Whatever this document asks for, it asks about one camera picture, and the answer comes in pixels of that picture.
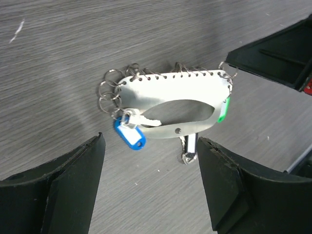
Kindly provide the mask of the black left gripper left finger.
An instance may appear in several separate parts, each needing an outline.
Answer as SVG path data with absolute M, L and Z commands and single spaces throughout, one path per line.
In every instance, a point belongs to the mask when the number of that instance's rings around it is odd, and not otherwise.
M 87 234 L 105 140 L 94 136 L 72 151 L 0 182 L 2 234 Z

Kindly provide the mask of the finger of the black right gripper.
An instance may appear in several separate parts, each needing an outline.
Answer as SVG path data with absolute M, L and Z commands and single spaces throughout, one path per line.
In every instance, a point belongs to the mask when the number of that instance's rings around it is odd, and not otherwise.
M 244 72 L 304 91 L 312 80 L 311 16 L 230 51 L 225 62 Z

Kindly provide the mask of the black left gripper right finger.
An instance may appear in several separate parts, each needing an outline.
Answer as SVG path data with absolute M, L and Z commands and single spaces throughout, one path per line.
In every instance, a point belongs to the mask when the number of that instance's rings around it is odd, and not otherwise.
M 312 151 L 280 172 L 208 138 L 197 142 L 212 229 L 219 234 L 309 234 Z

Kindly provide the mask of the key with green tag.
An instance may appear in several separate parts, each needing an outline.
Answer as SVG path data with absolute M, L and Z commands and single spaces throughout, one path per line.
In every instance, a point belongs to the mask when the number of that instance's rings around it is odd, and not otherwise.
M 228 97 L 225 101 L 222 102 L 220 116 L 217 121 L 218 123 L 221 123 L 225 119 L 229 105 L 230 105 L 230 97 Z

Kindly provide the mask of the key with blue tag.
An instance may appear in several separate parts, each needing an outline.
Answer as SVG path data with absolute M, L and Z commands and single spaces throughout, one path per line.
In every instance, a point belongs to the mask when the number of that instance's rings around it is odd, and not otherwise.
M 146 144 L 146 137 L 139 126 L 158 127 L 161 124 L 160 120 L 146 118 L 139 109 L 126 108 L 114 121 L 114 129 L 130 149 L 138 151 Z

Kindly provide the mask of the metal key organizer with rings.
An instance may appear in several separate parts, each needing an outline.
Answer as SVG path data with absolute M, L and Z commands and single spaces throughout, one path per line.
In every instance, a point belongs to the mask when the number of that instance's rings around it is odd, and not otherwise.
M 212 114 L 203 120 L 174 124 L 161 124 L 158 127 L 139 126 L 146 138 L 174 138 L 205 131 L 214 126 L 221 112 L 222 102 L 230 97 L 233 89 L 232 75 L 224 70 L 224 63 L 218 69 L 207 70 L 202 67 L 186 68 L 177 63 L 168 73 L 157 73 L 140 69 L 138 64 L 130 65 L 125 72 L 111 69 L 106 74 L 118 73 L 119 81 L 105 78 L 98 86 L 99 103 L 103 100 L 114 103 L 112 110 L 104 109 L 116 120 L 126 108 L 139 109 L 142 115 L 158 105 L 171 101 L 191 100 L 212 108 Z

